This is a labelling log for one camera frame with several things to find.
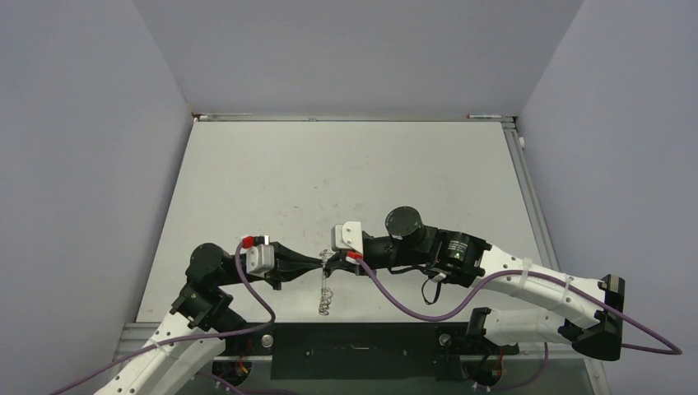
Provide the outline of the metal disc with keyrings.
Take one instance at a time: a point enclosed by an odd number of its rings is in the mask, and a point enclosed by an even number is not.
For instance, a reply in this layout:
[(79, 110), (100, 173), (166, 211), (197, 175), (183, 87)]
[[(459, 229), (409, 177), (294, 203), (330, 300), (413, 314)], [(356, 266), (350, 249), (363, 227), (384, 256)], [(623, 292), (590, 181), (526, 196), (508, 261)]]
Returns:
[(328, 274), (326, 273), (326, 266), (332, 255), (333, 254), (327, 249), (323, 250), (319, 255), (321, 259), (321, 287), (318, 312), (321, 316), (329, 315), (330, 305), (332, 303), (333, 292), (328, 286)]

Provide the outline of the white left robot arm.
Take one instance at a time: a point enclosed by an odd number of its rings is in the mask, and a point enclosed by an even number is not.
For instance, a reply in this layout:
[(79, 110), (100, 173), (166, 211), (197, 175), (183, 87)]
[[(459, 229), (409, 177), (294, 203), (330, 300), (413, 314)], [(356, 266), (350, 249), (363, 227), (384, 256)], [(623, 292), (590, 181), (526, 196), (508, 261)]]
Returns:
[[(277, 316), (253, 288), (255, 281), (280, 290), (283, 283), (323, 268), (332, 256), (312, 258), (262, 236), (244, 238), (233, 253), (206, 243), (192, 253), (186, 282), (143, 346), (110, 363), (119, 372), (100, 394), (175, 394), (222, 352), (234, 354), (245, 338), (267, 332)], [(224, 286), (241, 284), (268, 313), (252, 324), (231, 307)]]

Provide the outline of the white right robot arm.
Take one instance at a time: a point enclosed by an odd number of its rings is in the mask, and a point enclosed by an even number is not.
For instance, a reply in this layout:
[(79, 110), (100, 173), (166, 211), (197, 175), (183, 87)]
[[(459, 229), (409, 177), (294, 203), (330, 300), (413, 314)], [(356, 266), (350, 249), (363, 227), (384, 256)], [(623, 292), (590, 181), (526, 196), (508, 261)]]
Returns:
[(626, 288), (621, 277), (588, 279), (554, 271), (476, 236), (425, 225), (413, 207), (393, 209), (384, 224), (384, 237), (366, 234), (359, 221), (335, 225), (331, 245), (340, 262), (327, 265), (326, 271), (363, 275), (413, 269), (438, 285), (491, 290), (532, 305), (509, 311), (474, 309), (465, 341), (476, 352), (494, 345), (550, 342), (569, 344), (597, 360), (619, 360)]

